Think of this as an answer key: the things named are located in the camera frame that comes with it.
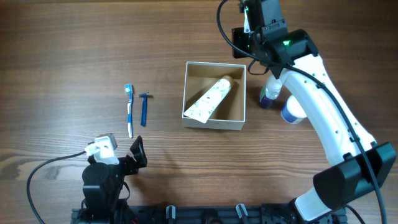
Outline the blue disposable razor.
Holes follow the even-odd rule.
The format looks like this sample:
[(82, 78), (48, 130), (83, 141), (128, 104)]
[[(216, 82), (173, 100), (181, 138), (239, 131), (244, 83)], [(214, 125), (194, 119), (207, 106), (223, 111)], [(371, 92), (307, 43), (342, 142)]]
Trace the blue disposable razor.
[(142, 98), (142, 112), (141, 112), (141, 126), (146, 126), (147, 121), (147, 98), (149, 96), (149, 92), (138, 94), (139, 98)]

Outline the clear blue spray bottle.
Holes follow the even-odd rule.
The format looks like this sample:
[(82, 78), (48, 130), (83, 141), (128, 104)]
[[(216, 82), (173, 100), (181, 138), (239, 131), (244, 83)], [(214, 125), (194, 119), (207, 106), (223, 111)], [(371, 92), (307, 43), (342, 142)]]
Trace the clear blue spray bottle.
[(281, 89), (282, 82), (270, 75), (259, 94), (259, 105), (265, 109), (270, 108), (278, 98)]

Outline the blue white toothbrush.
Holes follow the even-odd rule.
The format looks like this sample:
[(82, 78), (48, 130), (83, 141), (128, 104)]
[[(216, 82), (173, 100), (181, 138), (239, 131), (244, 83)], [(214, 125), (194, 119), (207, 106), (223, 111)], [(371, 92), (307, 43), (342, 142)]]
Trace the blue white toothbrush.
[(129, 97), (127, 103), (127, 131), (130, 138), (133, 137), (133, 127), (132, 127), (132, 105), (133, 105), (133, 87), (130, 83), (124, 86), (125, 94)]

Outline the white cosmetic tube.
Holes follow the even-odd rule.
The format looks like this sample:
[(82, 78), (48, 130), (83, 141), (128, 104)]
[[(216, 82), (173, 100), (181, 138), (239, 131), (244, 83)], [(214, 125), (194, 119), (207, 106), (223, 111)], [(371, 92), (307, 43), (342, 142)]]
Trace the white cosmetic tube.
[(233, 78), (229, 75), (223, 76), (204, 95), (196, 100), (189, 109), (184, 111), (183, 115), (201, 123), (206, 123), (233, 87)]

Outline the blue jar white lid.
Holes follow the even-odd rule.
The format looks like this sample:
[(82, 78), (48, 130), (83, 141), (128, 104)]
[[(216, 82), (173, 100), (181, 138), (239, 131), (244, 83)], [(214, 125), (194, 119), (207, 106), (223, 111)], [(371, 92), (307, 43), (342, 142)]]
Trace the blue jar white lid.
[(294, 95), (288, 98), (280, 114), (281, 117), (290, 124), (298, 124), (307, 117), (307, 114)]

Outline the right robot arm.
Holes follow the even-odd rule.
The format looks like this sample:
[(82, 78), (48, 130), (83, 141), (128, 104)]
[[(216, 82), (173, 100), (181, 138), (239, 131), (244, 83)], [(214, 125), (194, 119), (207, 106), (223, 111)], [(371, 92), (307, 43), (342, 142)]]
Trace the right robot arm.
[(334, 87), (315, 43), (302, 29), (288, 31), (278, 1), (241, 1), (245, 25), (228, 43), (235, 58), (251, 58), (271, 71), (297, 99), (313, 125), (330, 167), (294, 200), (301, 222), (315, 222), (374, 192), (387, 222), (381, 187), (396, 160), (392, 144), (378, 144)]

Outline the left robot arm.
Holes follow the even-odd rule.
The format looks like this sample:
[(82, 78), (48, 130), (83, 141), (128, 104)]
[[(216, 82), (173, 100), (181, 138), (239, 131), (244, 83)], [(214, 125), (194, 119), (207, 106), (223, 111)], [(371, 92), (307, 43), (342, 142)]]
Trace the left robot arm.
[(90, 163), (82, 173), (83, 194), (77, 223), (137, 223), (138, 219), (127, 204), (127, 198), (119, 198), (127, 175), (136, 175), (147, 166), (142, 137), (138, 136), (130, 147), (131, 155), (117, 157), (113, 134), (95, 138), (85, 148)]

